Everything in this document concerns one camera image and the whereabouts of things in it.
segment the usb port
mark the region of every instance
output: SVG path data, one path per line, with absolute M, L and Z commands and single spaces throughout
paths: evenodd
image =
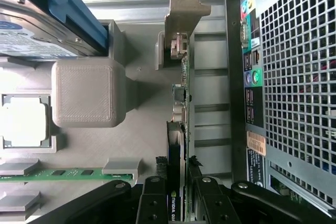
M 252 67 L 252 54 L 251 53 L 248 54 L 248 61 L 249 61 L 248 67 L 250 68 Z
M 254 109 L 251 107 L 251 121 L 253 122 L 254 120 Z
M 251 120 L 251 110 L 250 107 L 247 107 L 247 120 L 250 121 Z
M 248 54 L 244 55 L 244 68 L 248 69 L 249 65 L 248 65 Z
M 249 90 L 248 89 L 245 90 L 245 93 L 246 93 L 246 102 L 250 103 L 250 92 L 249 92 Z
M 250 90 L 250 101 L 251 103 L 253 103 L 253 90 L 252 89 Z

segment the red wire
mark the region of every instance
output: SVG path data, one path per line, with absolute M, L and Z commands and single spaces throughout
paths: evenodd
M 332 60 L 329 65 L 331 66 L 332 64 L 336 63 L 336 60 Z M 328 65 L 325 65 L 321 68 L 321 70 L 326 70 L 328 68 Z M 319 79 L 319 74 L 316 75 L 316 77 L 314 77 L 313 81 L 312 82 L 315 82 Z

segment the green circuit board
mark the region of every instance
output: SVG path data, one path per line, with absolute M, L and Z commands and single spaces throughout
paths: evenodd
M 27 175 L 0 176 L 1 182 L 32 182 L 55 180 L 125 180 L 131 181 L 132 174 L 107 175 L 101 172 L 102 168 L 60 168 L 36 169 Z
M 291 201 L 294 201 L 300 205 L 306 206 L 308 208 L 315 208 L 312 204 L 310 204 L 308 201 L 303 199 L 300 195 L 298 195 L 296 192 L 285 186 L 283 183 L 281 183 L 279 180 L 274 178 L 273 176 L 270 177 L 271 179 L 271 187 L 277 191 L 281 196 L 289 198 Z

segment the hard drive label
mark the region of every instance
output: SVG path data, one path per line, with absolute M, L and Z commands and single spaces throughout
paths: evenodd
M 35 36 L 21 25 L 0 21 L 0 54 L 27 60 L 77 58 L 74 53 L 49 41 L 48 38 Z

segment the screw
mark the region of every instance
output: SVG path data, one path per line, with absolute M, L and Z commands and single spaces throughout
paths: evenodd
M 152 179 L 151 179 L 151 182 L 159 182 L 159 181 L 160 181 L 159 178 L 152 178 Z
M 51 39 L 43 38 L 43 37 L 33 37 L 33 39 L 43 41 L 43 42 L 51 42 Z
M 117 184 L 116 188 L 123 188 L 125 186 L 125 184 Z
M 239 183 L 238 187 L 241 188 L 241 189 L 246 189 L 248 186 L 244 183 Z
M 211 182 L 211 179 L 210 178 L 203 178 L 202 181 L 205 182 L 205 183 L 209 183 L 209 182 Z

